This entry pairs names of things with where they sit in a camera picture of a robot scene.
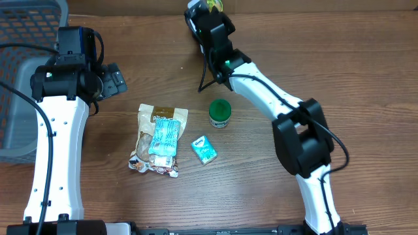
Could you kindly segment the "yellow dish soap bottle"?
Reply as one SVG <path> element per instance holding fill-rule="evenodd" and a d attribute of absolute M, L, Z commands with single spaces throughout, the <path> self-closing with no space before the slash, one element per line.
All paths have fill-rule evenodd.
<path fill-rule="evenodd" d="M 211 12 L 215 8 L 222 12 L 223 11 L 223 2 L 222 0 L 206 0 L 206 4 L 208 6 L 208 10 Z"/>

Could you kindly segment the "green lidded jar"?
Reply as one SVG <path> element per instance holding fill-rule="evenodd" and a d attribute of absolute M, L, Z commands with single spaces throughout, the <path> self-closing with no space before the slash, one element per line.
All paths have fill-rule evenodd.
<path fill-rule="evenodd" d="M 215 128 L 224 128 L 229 124 L 232 108 L 225 99 L 214 100 L 209 107 L 210 124 Z"/>

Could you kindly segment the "brown snack bag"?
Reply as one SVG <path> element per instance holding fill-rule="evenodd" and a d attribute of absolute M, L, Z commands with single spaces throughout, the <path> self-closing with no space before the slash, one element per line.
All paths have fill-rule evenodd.
<path fill-rule="evenodd" d="M 185 131 L 189 111 L 183 108 L 169 108 L 141 104 L 138 109 L 138 138 L 134 151 L 131 152 L 128 166 L 144 174 L 158 174 L 178 177 L 176 155 L 174 157 L 149 154 L 148 150 L 155 132 L 156 119 L 174 119 L 180 122 L 178 140 Z"/>

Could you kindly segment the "teal wafer packet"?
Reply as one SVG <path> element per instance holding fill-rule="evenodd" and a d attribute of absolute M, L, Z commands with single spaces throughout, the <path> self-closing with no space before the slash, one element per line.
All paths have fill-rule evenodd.
<path fill-rule="evenodd" d="M 177 152 L 179 134 L 179 121 L 174 119 L 156 119 L 155 132 L 148 153 L 174 157 Z"/>

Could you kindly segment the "teal tissue pack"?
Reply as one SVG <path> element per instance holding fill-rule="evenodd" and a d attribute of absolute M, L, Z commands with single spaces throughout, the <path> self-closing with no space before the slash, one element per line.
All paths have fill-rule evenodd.
<path fill-rule="evenodd" d="M 206 136 L 201 136 L 191 143 L 193 151 L 203 165 L 207 165 L 217 157 L 217 151 Z"/>

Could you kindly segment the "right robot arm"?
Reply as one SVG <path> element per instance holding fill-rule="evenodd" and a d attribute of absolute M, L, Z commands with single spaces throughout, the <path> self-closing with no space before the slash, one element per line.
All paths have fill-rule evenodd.
<path fill-rule="evenodd" d="M 276 155 L 300 187 L 306 212 L 304 231 L 343 234 L 330 187 L 334 172 L 330 154 L 340 140 L 329 131 L 321 105 L 315 99 L 302 101 L 286 93 L 233 48 L 229 35 L 235 27 L 224 12 L 206 1 L 190 1 L 184 16 L 213 81 L 247 98 L 272 122 Z"/>

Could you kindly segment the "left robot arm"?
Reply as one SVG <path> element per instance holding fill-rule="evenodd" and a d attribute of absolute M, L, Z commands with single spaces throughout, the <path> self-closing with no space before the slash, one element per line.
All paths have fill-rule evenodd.
<path fill-rule="evenodd" d="M 137 233 L 133 222 L 84 219 L 80 164 L 89 109 L 127 91 L 117 64 L 103 64 L 95 46 L 101 40 L 87 27 L 60 27 L 56 55 L 31 75 L 31 96 L 11 90 L 37 112 L 37 153 L 24 220 L 7 234 Z"/>

